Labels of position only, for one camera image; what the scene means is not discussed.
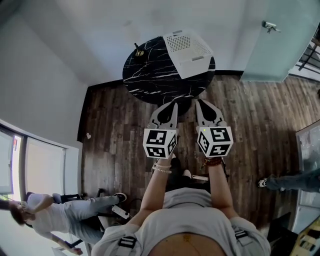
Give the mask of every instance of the beaded bracelet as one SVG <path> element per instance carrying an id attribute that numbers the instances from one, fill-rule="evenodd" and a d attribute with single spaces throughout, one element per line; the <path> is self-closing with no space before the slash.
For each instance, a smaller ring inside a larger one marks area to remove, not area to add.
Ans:
<path id="1" fill-rule="evenodd" d="M 203 165 L 200 167 L 200 170 L 205 166 L 218 166 L 222 163 L 221 157 L 214 157 L 214 158 L 206 158 L 204 159 Z"/>
<path id="2" fill-rule="evenodd" d="M 166 173 L 166 174 L 171 174 L 172 173 L 172 171 L 170 171 L 170 170 L 163 170 L 163 169 L 160 169 L 160 168 L 157 168 L 157 167 L 152 167 L 152 169 L 153 170 L 157 170 L 157 171 L 159 171 L 159 172 L 161 172 L 161 173 Z"/>
<path id="3" fill-rule="evenodd" d="M 170 167 L 171 167 L 171 165 L 160 165 L 157 162 L 155 162 L 151 170 L 157 170 L 162 173 L 171 174 L 172 171 L 164 169 L 164 168 L 170 169 Z"/>

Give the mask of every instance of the hand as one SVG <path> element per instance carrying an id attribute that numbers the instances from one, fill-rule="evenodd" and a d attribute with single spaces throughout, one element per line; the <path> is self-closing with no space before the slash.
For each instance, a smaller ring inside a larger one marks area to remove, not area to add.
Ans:
<path id="1" fill-rule="evenodd" d="M 73 253 L 73 254 L 75 254 L 75 255 L 81 255 L 81 254 L 83 254 L 83 252 L 82 252 L 82 250 L 80 249 L 80 248 L 71 248 L 70 250 L 69 250 L 69 252 L 70 253 Z"/>
<path id="2" fill-rule="evenodd" d="M 25 213 L 28 213 L 28 214 L 35 214 L 36 213 L 36 211 L 33 208 L 31 208 L 30 206 L 28 206 L 27 204 L 22 204 L 21 207 Z"/>

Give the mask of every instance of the dark wood flooring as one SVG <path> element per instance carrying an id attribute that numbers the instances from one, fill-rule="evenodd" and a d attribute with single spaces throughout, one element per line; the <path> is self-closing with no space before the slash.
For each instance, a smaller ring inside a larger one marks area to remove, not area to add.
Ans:
<path id="1" fill-rule="evenodd" d="M 261 227 L 295 210 L 295 191 L 259 189 L 256 181 L 270 174 L 298 171 L 295 132 L 320 119 L 320 83 L 296 77 L 282 83 L 239 79 L 216 75 L 199 98 L 220 108 L 232 128 L 234 144 L 225 162 L 234 207 L 240 216 Z M 110 195 L 128 194 L 128 201 L 142 199 L 153 164 L 145 155 L 143 134 L 157 107 L 136 99 L 124 86 L 88 90 L 87 103 L 82 127 L 83 192 L 93 196 L 98 188 L 104 188 Z M 194 102 L 179 118 L 178 128 L 175 152 L 182 167 L 202 174 Z M 126 207 L 134 214 L 139 202 Z"/>

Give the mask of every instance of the jeans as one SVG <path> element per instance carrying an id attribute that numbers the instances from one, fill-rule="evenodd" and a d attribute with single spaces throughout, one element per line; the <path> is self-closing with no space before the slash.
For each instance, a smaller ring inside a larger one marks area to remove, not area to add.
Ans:
<path id="1" fill-rule="evenodd" d="M 286 190 L 303 190 L 306 192 L 320 192 L 320 169 L 302 171 L 294 176 L 275 177 L 266 179 L 266 187 L 270 190 L 285 188 Z"/>
<path id="2" fill-rule="evenodd" d="M 64 210 L 69 222 L 69 232 L 89 244 L 96 244 L 104 233 L 81 223 L 98 213 L 106 213 L 107 208 L 119 203 L 117 196 L 104 196 L 89 200 L 76 200 L 64 203 Z"/>
<path id="3" fill-rule="evenodd" d="M 171 160 L 171 168 L 170 171 L 172 173 L 168 177 L 168 181 L 166 183 L 165 192 L 169 192 L 172 190 L 178 190 L 182 188 L 192 188 L 198 190 L 206 190 L 210 193 L 210 183 L 195 183 L 188 176 L 182 176 L 184 171 L 181 168 L 181 163 L 178 158 L 173 158 Z"/>

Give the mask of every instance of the black marble table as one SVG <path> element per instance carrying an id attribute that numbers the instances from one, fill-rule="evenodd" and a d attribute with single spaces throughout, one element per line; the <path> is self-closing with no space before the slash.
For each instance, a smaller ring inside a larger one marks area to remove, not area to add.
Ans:
<path id="1" fill-rule="evenodd" d="M 140 49 L 145 51 L 144 61 L 137 61 L 132 52 L 122 77 L 128 91 L 144 102 L 158 106 L 171 101 L 191 104 L 191 99 L 203 92 L 214 77 L 216 63 L 212 57 L 207 72 L 181 79 L 162 36 L 147 41 Z"/>

